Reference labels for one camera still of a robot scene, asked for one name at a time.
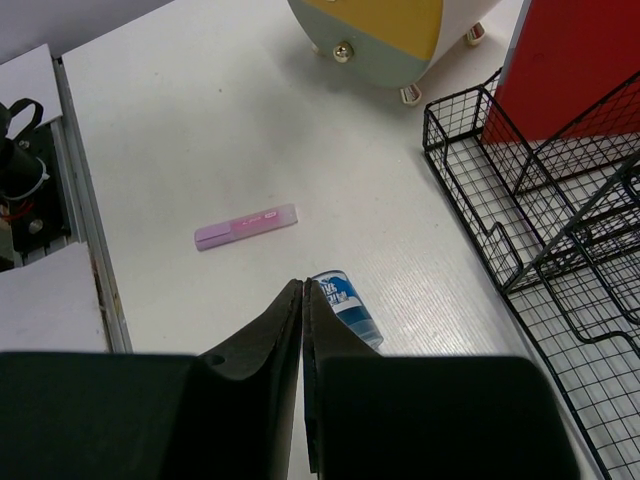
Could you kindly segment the blue labelled clear jar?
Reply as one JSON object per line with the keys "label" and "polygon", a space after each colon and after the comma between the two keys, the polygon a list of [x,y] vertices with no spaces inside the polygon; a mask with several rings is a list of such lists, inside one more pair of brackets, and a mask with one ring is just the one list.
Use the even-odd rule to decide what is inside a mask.
{"label": "blue labelled clear jar", "polygon": [[371,314],[345,272],[330,270],[315,275],[319,286],[336,316],[372,349],[384,341]]}

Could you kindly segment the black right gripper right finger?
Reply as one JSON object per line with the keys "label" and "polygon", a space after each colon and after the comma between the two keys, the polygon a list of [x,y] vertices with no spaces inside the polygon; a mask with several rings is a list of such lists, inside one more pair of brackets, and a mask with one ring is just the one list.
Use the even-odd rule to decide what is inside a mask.
{"label": "black right gripper right finger", "polygon": [[304,416],[320,479],[577,479],[552,388],[509,355],[383,356],[304,284]]}

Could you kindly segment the red folder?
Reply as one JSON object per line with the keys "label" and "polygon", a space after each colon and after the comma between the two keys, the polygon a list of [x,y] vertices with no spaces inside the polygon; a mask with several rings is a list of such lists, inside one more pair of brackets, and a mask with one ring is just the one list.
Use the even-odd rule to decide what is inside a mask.
{"label": "red folder", "polygon": [[482,139],[546,140],[638,71],[638,2],[526,1]]}

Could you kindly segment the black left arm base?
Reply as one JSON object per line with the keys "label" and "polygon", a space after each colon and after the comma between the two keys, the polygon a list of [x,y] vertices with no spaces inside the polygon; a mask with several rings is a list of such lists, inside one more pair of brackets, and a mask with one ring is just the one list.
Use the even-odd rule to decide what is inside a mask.
{"label": "black left arm base", "polygon": [[1,106],[1,220],[22,262],[71,233],[54,135],[29,98]]}

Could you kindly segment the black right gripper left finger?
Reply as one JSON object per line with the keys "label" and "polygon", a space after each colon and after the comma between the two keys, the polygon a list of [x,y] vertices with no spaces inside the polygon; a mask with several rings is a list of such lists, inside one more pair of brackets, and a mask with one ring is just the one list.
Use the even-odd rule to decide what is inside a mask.
{"label": "black right gripper left finger", "polygon": [[6,352],[5,479],[283,479],[303,285],[192,355]]}

